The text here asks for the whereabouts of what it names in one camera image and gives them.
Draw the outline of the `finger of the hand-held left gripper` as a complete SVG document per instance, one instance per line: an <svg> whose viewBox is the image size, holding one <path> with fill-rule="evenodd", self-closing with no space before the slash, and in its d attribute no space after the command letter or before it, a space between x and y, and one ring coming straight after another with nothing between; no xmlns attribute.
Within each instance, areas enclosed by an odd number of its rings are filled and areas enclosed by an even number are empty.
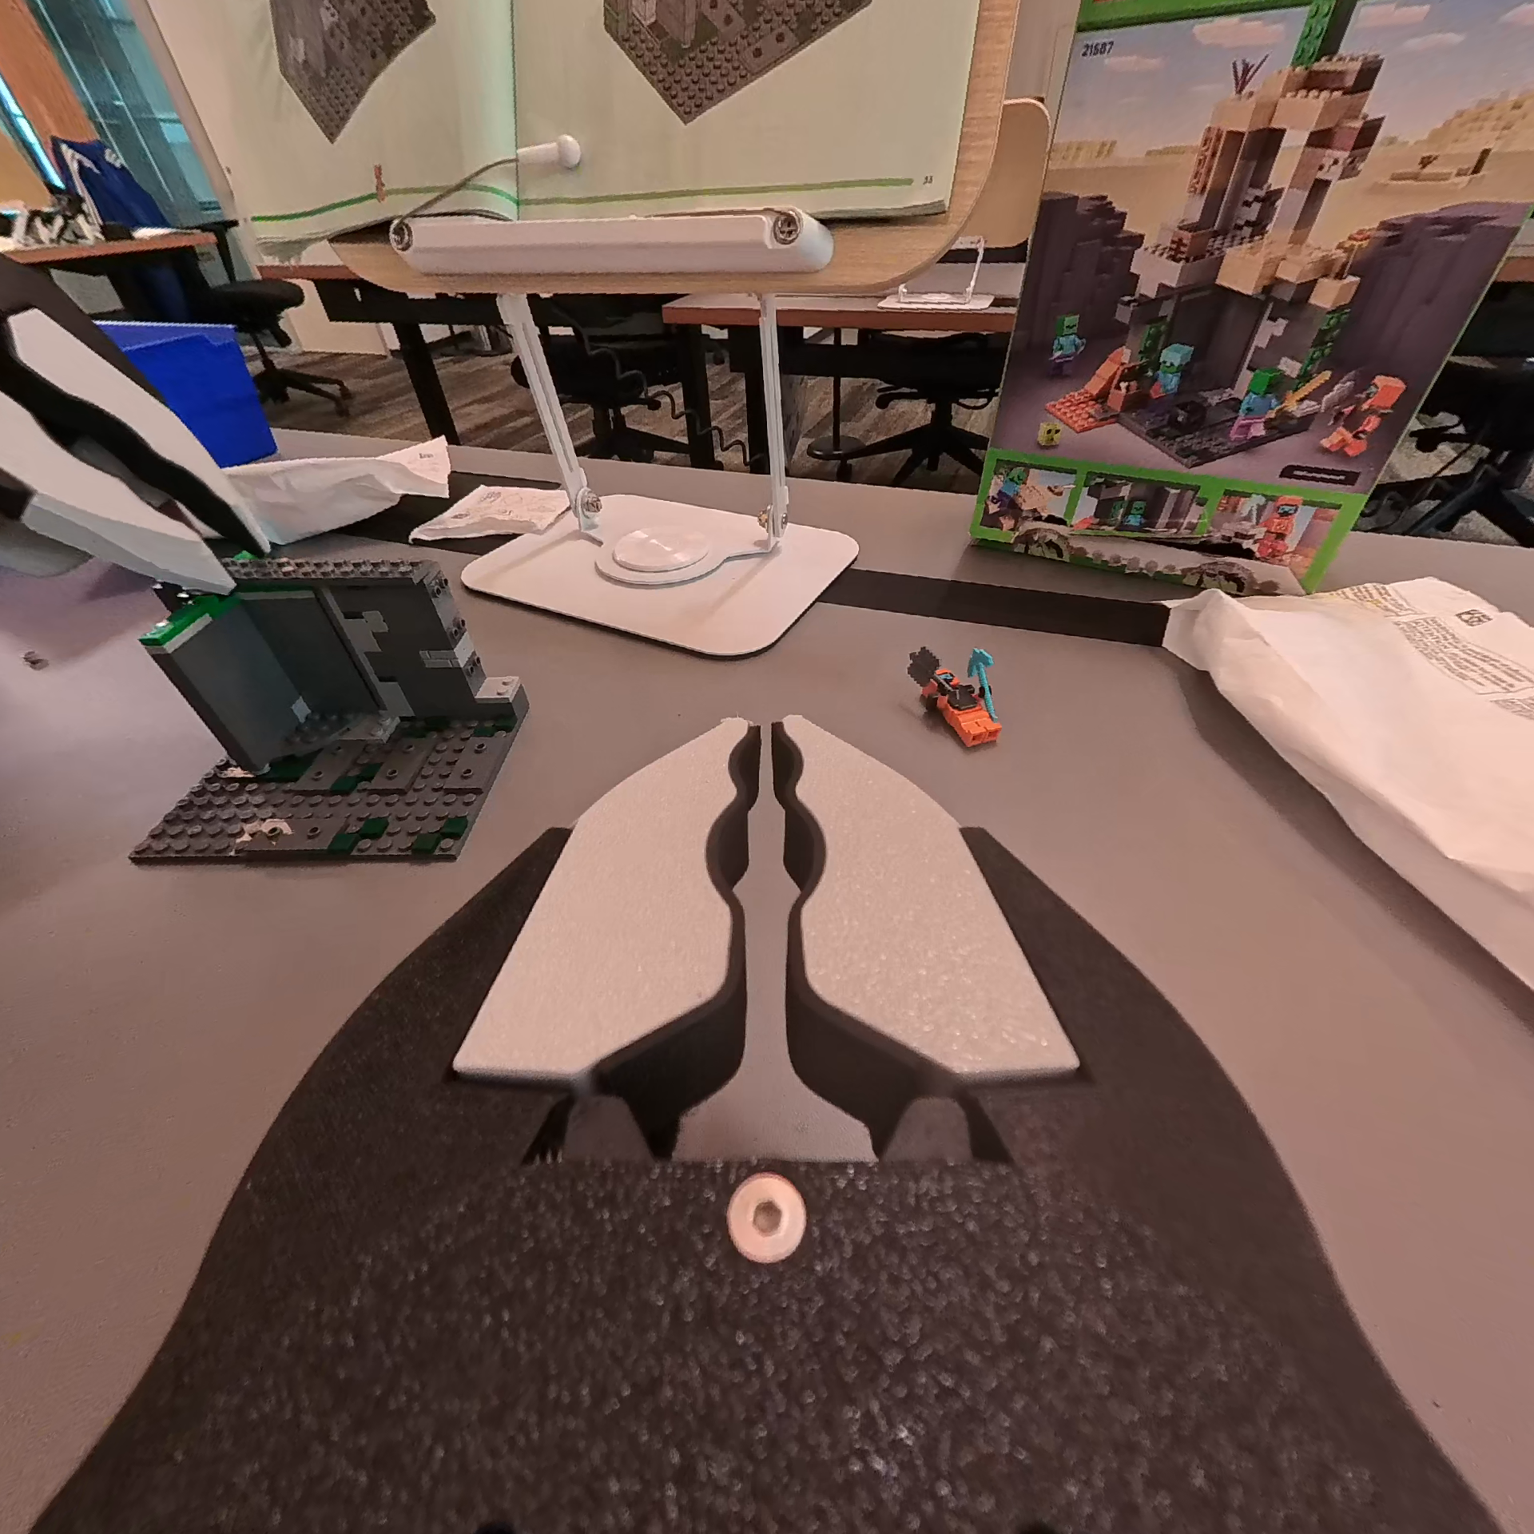
<svg viewBox="0 0 1534 1534"><path fill-rule="evenodd" d="M201 535L165 515L123 478L60 447L17 402L2 396L2 469L26 489L18 522L90 557L201 591L236 582Z"/></svg>
<svg viewBox="0 0 1534 1534"><path fill-rule="evenodd" d="M241 549L269 549L225 469L99 323L42 274L7 257L2 265L4 396L60 447L119 476L205 544L221 538ZM26 489L4 475L4 517L22 526L24 507Z"/></svg>

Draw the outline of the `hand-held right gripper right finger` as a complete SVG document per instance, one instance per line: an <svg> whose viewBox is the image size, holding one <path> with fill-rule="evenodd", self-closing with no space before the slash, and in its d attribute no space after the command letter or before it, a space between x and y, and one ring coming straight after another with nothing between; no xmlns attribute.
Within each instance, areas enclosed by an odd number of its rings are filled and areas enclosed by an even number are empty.
<svg viewBox="0 0 1534 1534"><path fill-rule="evenodd" d="M910 1108L981 1128L981 1094L1081 1074L1043 982L957 820L806 716L773 725L784 865L798 895L785 1041L800 1081L882 1158Z"/></svg>

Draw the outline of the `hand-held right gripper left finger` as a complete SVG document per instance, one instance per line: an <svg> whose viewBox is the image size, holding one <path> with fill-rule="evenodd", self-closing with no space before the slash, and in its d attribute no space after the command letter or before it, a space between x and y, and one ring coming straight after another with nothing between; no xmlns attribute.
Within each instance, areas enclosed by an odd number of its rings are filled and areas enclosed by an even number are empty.
<svg viewBox="0 0 1534 1534"><path fill-rule="evenodd" d="M621 1099L669 1154L745 1044L749 865L762 730L714 728L627 776L568 834L453 1074Z"/></svg>

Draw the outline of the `grey green brick model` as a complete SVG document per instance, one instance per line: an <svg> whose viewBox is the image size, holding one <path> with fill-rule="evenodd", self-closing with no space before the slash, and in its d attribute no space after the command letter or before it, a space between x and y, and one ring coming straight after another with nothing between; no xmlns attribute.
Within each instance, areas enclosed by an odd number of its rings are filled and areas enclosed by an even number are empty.
<svg viewBox="0 0 1534 1534"><path fill-rule="evenodd" d="M460 856L528 697L486 674L451 588L155 593L141 644L223 758L133 864Z"/></svg>

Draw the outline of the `grey desk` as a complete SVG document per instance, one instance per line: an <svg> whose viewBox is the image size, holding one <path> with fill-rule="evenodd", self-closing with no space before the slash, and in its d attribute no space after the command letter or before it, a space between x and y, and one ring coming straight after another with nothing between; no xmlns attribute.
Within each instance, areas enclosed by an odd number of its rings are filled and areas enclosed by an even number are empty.
<svg viewBox="0 0 1534 1534"><path fill-rule="evenodd" d="M725 716L800 714L986 827L1200 1032L1403 1395L1531 1530L1531 991L1209 679L1140 644L818 604L707 661L459 591L530 716L448 867L139 869L217 758L101 564L4 573L4 1530L139 1382L239 1174L393 964L548 827ZM966 749L908 675L994 657ZM24 652L48 657L31 670Z"/></svg>

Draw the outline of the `blue plastic bin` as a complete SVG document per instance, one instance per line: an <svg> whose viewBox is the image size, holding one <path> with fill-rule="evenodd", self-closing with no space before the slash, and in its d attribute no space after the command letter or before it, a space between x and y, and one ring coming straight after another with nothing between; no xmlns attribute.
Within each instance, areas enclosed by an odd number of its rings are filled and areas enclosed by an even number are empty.
<svg viewBox="0 0 1534 1534"><path fill-rule="evenodd" d="M278 454L239 334L230 325L99 323L221 467Z"/></svg>

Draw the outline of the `wooden top table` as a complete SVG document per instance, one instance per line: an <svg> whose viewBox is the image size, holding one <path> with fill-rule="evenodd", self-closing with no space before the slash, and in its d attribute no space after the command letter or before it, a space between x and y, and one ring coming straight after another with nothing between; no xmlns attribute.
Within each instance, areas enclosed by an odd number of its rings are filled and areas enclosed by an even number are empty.
<svg viewBox="0 0 1534 1534"><path fill-rule="evenodd" d="M417 405L429 436L444 436L460 445L453 412L437 374L424 325L493 327L502 325L495 297L488 294L402 294L367 281L336 263L259 265L258 274L270 281L309 281L316 288L325 316L333 321L375 321L393 328L406 363Z"/></svg>
<svg viewBox="0 0 1534 1534"><path fill-rule="evenodd" d="M990 438L957 425L955 412L994 402L1016 316L1016 307L999 301L970 310L897 310L879 297L780 297L776 374L782 387L791 378L824 378L835 387L871 381L880 405L930 409L919 427L833 449L838 480L851 478L855 462L891 453L906 456L897 486L946 462L979 475Z"/></svg>
<svg viewBox="0 0 1534 1534"><path fill-rule="evenodd" d="M39 270L75 272L84 276L115 276L130 266L163 263L174 255L197 255L217 244L217 234L201 230L170 230L161 235L128 237L121 241L15 244L4 241L2 255L13 263Z"/></svg>

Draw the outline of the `orange brick minifigure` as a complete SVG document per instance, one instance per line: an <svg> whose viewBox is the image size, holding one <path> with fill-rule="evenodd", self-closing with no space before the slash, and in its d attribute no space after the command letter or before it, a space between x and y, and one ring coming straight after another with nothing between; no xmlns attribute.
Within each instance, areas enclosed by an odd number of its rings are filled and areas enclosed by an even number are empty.
<svg viewBox="0 0 1534 1534"><path fill-rule="evenodd" d="M910 654L908 675L926 710L942 717L966 749L994 743L1003 732L988 677L992 664L992 654L975 646L959 677L928 646Z"/></svg>

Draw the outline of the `crumpled white paper bag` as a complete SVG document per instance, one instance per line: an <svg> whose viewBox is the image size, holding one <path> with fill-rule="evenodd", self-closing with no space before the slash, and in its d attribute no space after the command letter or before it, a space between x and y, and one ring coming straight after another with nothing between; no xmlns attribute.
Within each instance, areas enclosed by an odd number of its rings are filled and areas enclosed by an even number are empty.
<svg viewBox="0 0 1534 1534"><path fill-rule="evenodd" d="M365 522L407 495L448 498L449 475L444 436L373 456L278 458L225 471L272 546Z"/></svg>

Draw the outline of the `white book stand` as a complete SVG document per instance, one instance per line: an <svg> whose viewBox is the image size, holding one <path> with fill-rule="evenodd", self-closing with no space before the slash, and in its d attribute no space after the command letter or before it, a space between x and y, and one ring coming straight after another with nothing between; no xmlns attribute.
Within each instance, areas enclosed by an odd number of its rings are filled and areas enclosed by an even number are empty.
<svg viewBox="0 0 1534 1534"><path fill-rule="evenodd" d="M782 296L884 294L981 235L974 221L999 140L1019 3L979 3L964 117L939 213L824 223L789 201L661 215L521 219L442 215L431 208L334 250L360 277L422 294L490 294L543 420L568 509L464 570L482 595L539 608L711 659L774 644L857 559L840 531L791 524L780 403ZM760 383L769 473L765 507L749 517L630 491L599 493L570 440L532 294L751 294L758 299Z"/></svg>

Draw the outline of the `small white paper packet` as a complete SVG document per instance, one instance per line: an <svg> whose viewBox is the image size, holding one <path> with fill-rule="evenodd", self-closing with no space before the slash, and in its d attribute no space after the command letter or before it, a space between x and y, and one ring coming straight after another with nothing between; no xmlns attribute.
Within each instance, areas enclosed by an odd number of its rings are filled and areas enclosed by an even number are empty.
<svg viewBox="0 0 1534 1534"><path fill-rule="evenodd" d="M533 486L479 486L427 522L413 528L411 544L471 538L510 538L541 533L570 509L563 489Z"/></svg>

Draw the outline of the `large white paper bag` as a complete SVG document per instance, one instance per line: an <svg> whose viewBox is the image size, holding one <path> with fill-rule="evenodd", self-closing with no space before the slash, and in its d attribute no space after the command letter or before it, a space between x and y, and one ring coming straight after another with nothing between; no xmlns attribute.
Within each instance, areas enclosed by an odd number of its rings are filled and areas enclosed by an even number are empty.
<svg viewBox="0 0 1534 1534"><path fill-rule="evenodd" d="M1532 628L1441 579L1169 602L1202 670L1394 873L1532 986Z"/></svg>

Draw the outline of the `clear acrylic stand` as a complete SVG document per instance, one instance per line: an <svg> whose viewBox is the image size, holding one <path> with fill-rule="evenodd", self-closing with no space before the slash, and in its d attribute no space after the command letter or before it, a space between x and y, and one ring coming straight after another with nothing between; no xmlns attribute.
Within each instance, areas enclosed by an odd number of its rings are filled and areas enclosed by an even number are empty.
<svg viewBox="0 0 1534 1534"><path fill-rule="evenodd" d="M975 312L994 305L994 294L979 292L986 239L959 237L932 266L902 281L877 307L888 312Z"/></svg>

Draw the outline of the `green instruction booklet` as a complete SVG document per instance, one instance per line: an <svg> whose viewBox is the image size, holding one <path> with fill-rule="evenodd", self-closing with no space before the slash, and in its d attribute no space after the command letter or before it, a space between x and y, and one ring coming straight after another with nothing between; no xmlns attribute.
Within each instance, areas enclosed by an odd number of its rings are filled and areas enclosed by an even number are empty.
<svg viewBox="0 0 1534 1534"><path fill-rule="evenodd" d="M981 9L146 3L265 254L417 212L935 212Z"/></svg>

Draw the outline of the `green brick set box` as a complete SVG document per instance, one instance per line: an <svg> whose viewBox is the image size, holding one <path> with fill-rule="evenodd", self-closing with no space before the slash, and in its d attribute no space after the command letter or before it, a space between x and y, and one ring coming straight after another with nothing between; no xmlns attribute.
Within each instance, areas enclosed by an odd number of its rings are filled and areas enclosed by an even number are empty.
<svg viewBox="0 0 1534 1534"><path fill-rule="evenodd" d="M1531 215L1532 3L1083 3L974 546L1313 591Z"/></svg>

